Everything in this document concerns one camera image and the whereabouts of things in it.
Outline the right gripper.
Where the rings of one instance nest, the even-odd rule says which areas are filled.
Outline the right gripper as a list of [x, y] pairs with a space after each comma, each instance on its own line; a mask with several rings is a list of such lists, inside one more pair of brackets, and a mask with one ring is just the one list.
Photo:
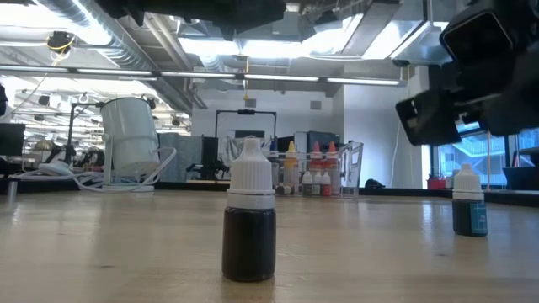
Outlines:
[[440, 85], [404, 99], [396, 111], [414, 146], [460, 142], [456, 125], [478, 122], [494, 136], [538, 126], [538, 54], [440, 69]]

